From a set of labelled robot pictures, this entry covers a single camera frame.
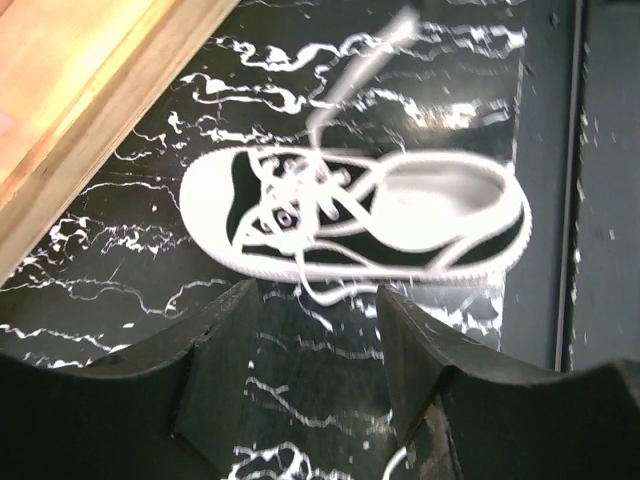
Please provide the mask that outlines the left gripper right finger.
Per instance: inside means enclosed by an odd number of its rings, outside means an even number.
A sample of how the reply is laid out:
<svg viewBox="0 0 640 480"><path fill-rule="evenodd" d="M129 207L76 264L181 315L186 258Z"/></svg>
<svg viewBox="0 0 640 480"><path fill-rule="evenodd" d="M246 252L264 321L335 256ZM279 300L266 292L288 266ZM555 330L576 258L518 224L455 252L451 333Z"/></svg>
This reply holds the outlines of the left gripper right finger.
<svg viewBox="0 0 640 480"><path fill-rule="evenodd" d="M635 479L639 366L569 373L499 353L380 288L376 308L398 441L427 433L421 479Z"/></svg>

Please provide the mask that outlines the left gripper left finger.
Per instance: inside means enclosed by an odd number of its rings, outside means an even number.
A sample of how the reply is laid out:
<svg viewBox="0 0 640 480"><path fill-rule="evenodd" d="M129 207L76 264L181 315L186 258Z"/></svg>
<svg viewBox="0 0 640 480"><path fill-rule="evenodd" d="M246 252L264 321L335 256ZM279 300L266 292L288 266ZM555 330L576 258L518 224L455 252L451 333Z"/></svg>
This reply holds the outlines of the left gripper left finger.
<svg viewBox="0 0 640 480"><path fill-rule="evenodd" d="M199 313L83 368L1 359L5 479L219 479L240 433L259 294L244 280Z"/></svg>

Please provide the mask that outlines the black white sneaker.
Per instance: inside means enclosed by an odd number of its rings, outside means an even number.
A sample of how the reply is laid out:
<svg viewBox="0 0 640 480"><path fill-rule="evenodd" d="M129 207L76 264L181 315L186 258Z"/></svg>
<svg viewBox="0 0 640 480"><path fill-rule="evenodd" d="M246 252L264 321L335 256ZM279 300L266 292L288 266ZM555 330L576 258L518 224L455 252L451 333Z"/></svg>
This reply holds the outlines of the black white sneaker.
<svg viewBox="0 0 640 480"><path fill-rule="evenodd" d="M481 283L513 268L533 230L515 175L461 150L371 158L322 147L339 108L416 39L422 5L409 2L352 60L306 121L305 147L215 150L186 169L179 192L194 242L241 274L310 289L332 305L382 280Z"/></svg>

